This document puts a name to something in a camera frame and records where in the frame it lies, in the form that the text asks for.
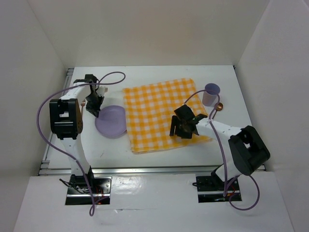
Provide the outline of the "copper fork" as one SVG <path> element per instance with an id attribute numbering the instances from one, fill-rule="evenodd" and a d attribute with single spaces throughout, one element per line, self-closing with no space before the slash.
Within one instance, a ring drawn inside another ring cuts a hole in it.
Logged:
<path id="1" fill-rule="evenodd" d="M 81 116 L 83 116 L 85 104 L 86 104 L 86 101 L 84 99 L 81 103 Z"/>

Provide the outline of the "purple plate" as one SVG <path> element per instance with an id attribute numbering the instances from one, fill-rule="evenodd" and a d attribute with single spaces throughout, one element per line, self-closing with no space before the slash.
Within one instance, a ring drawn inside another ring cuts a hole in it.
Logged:
<path id="1" fill-rule="evenodd" d="M 101 109 L 95 119 L 97 131 L 107 138 L 118 138 L 126 132 L 125 109 L 119 105 L 109 105 Z"/>

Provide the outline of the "yellow checkered cloth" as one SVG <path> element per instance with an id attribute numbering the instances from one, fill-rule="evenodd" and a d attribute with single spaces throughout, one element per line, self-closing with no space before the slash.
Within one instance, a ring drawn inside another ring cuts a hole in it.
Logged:
<path id="1" fill-rule="evenodd" d="M 192 139 L 181 139 L 169 135 L 174 110 L 185 101 L 195 115 L 207 114 L 196 91 L 196 85 L 190 78 L 124 88 L 126 130 L 131 151 L 169 150 L 210 141 L 207 136 L 193 135 Z"/>

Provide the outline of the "purple cup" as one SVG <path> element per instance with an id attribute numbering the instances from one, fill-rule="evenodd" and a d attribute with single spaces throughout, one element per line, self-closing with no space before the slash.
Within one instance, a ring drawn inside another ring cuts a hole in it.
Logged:
<path id="1" fill-rule="evenodd" d="M 202 103 L 204 106 L 211 106 L 220 94 L 220 87 L 215 83 L 208 83 L 204 87 Z"/>

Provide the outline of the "copper spoon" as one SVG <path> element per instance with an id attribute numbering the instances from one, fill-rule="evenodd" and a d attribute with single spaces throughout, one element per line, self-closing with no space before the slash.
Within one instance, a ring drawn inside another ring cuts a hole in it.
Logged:
<path id="1" fill-rule="evenodd" d="M 215 110 L 221 111 L 223 109 L 224 105 L 221 102 L 216 103 Z"/>

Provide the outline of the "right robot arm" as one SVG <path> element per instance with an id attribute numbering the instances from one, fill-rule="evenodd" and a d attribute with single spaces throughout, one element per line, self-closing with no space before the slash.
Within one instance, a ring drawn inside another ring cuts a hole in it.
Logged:
<path id="1" fill-rule="evenodd" d="M 192 139 L 193 135 L 207 136 L 217 140 L 219 147 L 230 148 L 232 159 L 214 171 L 211 185 L 222 189 L 227 181 L 241 174 L 250 176 L 270 159 L 270 152 L 257 130 L 252 126 L 233 127 L 212 120 L 204 114 L 194 115 L 186 104 L 174 111 L 171 119 L 170 136 Z"/>

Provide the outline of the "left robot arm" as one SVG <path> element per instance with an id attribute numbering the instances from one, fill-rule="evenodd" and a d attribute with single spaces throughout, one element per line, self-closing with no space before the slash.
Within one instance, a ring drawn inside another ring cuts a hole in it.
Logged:
<path id="1" fill-rule="evenodd" d="M 80 103 L 86 100 L 86 110 L 94 117 L 99 116 L 104 93 L 97 93 L 97 83 L 94 75 L 87 74 L 84 79 L 75 80 L 73 88 L 61 98 L 49 102 L 51 131 L 70 154 L 71 174 L 74 176 L 88 174 L 91 169 L 81 142 L 83 117 Z"/>

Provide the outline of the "aluminium table frame rail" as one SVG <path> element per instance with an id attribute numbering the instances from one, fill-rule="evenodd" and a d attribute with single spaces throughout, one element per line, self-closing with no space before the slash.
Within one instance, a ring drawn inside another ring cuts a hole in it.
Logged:
<path id="1" fill-rule="evenodd" d="M 215 119 L 235 127 L 250 125 L 251 120 L 239 87 L 234 67 L 212 66 L 131 66 L 131 67 L 76 67 L 67 71 L 65 86 L 76 79 L 93 74 L 109 83 L 103 102 L 122 105 L 122 90 L 173 79 L 191 78 L 196 88 L 208 83 L 217 84 L 224 108 Z M 116 139 L 103 137 L 96 130 L 94 117 L 83 114 L 82 144 L 86 158 L 96 174 L 141 174 L 211 171 L 221 165 L 222 155 L 215 140 L 185 147 L 135 154 L 130 149 L 128 135 Z"/>

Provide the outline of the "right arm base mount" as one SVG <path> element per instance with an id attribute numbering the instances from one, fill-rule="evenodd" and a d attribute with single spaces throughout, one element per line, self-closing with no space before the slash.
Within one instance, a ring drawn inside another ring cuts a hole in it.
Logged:
<path id="1" fill-rule="evenodd" d="M 223 196 L 224 184 L 224 181 L 212 172 L 210 175 L 196 176 L 192 186 L 197 189 L 199 203 L 228 202 L 230 197 L 232 197 L 231 201 L 242 201 L 237 179 L 228 187 L 225 197 Z"/>

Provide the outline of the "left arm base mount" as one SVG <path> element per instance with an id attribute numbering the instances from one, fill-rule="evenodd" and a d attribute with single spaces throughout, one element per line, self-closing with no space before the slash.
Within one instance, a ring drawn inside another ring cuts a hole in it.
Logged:
<path id="1" fill-rule="evenodd" d="M 83 176 L 71 175 L 69 181 L 60 178 L 59 181 L 67 187 L 65 205 L 92 205 L 90 191 L 96 205 L 108 205 L 111 201 L 112 177 L 87 175 L 90 187 Z"/>

